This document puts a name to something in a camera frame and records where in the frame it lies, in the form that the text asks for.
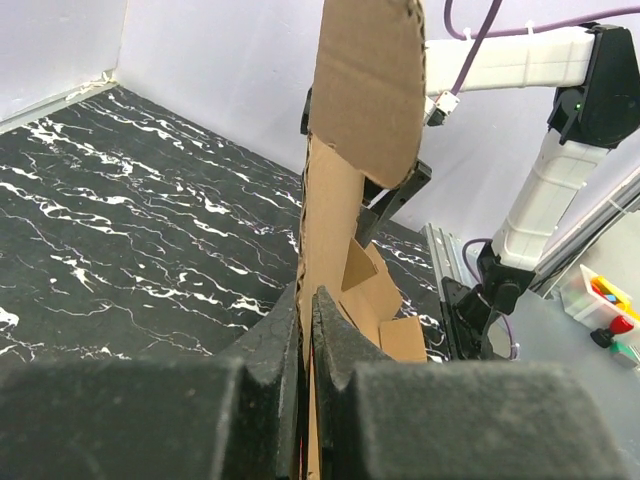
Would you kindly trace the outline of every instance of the torn cardboard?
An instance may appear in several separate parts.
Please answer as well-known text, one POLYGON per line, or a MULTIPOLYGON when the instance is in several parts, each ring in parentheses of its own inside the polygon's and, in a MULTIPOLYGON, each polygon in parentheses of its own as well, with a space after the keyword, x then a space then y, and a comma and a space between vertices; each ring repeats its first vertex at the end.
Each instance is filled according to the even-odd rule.
POLYGON ((310 130, 385 188, 413 170, 425 105, 419 0, 325 0, 310 130))
MULTIPOLYGON (((342 275, 342 288, 331 296, 345 319, 370 342, 398 362, 426 362, 427 354, 418 317, 394 319, 402 306, 402 295, 393 283, 384 260, 374 245, 362 249, 349 241, 342 275)), ((309 444, 307 474, 320 478, 319 439, 316 422, 315 384, 311 368, 309 444)))
MULTIPOLYGON (((425 105, 420 0, 325 0, 309 119, 296 306, 310 363, 311 302, 324 285, 348 321, 393 358, 426 359, 417 318, 373 246, 355 241, 365 177, 385 188, 415 168, 425 105)), ((315 398, 310 384, 310 398, 315 398)), ((310 414, 308 478, 320 477, 310 414)))

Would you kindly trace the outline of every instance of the gray table surface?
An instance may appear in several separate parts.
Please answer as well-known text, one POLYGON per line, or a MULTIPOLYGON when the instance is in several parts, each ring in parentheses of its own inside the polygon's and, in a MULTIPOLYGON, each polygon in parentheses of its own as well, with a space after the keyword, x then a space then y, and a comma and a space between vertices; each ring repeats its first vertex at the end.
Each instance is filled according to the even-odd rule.
POLYGON ((593 396, 625 459, 640 479, 640 376, 598 347, 589 330, 569 317, 559 299, 527 292, 510 317, 523 362, 556 362, 575 372, 593 396))

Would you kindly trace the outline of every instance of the black marble-pattern floor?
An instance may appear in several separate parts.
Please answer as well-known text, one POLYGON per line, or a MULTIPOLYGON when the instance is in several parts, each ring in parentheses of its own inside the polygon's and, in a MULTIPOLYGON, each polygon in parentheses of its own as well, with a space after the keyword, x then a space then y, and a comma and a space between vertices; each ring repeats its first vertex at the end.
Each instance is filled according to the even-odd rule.
MULTIPOLYGON (((299 185, 119 87, 0 136, 0 369, 220 351, 295 278, 299 185)), ((442 358, 426 242, 375 241, 442 358)))

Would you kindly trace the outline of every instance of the cardboard flap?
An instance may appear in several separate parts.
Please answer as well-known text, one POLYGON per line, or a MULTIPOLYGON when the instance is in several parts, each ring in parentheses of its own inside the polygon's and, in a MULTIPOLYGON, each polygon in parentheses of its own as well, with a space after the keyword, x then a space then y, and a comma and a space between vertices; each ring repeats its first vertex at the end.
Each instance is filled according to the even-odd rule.
POLYGON ((307 366, 311 299, 321 285, 334 299, 340 298, 349 242, 362 203, 364 176, 312 136, 304 181, 296 300, 307 366))
POLYGON ((385 188, 412 170, 425 106, 419 0, 325 0, 310 129, 385 188))
POLYGON ((307 480, 320 479, 320 439, 318 438, 318 422, 316 408, 316 375, 313 359, 309 365, 309 455, 307 458, 307 480))
POLYGON ((382 350, 397 362, 426 362, 420 318, 408 317, 380 324, 382 350))
POLYGON ((382 319, 378 312, 373 309, 368 299, 362 295, 362 292, 358 291, 358 288, 352 288, 344 292, 340 299, 340 305, 353 326, 367 337, 371 343, 379 347, 382 319))
POLYGON ((396 316, 402 306, 402 295, 389 275, 387 265, 376 247, 370 244, 365 252, 378 273, 362 282, 357 290, 369 301, 381 320, 390 320, 396 316))
POLYGON ((344 267, 342 291, 346 292, 350 288, 353 288, 373 277, 376 273, 378 273, 378 268, 362 249, 360 244, 352 238, 349 243, 347 264, 344 267))

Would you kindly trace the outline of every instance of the plastic bin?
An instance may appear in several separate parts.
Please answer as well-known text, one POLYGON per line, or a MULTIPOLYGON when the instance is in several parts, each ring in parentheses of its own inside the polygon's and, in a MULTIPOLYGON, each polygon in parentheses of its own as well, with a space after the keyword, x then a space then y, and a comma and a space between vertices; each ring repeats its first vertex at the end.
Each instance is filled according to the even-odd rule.
MULTIPOLYGON (((615 317, 622 315, 629 319, 634 327, 628 333, 616 335, 616 342, 630 346, 640 345, 640 322, 593 291, 591 279, 597 276, 598 274, 593 270, 580 265, 580 271, 576 272, 560 288, 564 311, 578 322, 583 323, 589 330, 607 328, 615 317)), ((631 300, 628 294, 622 291, 621 293, 631 300)))

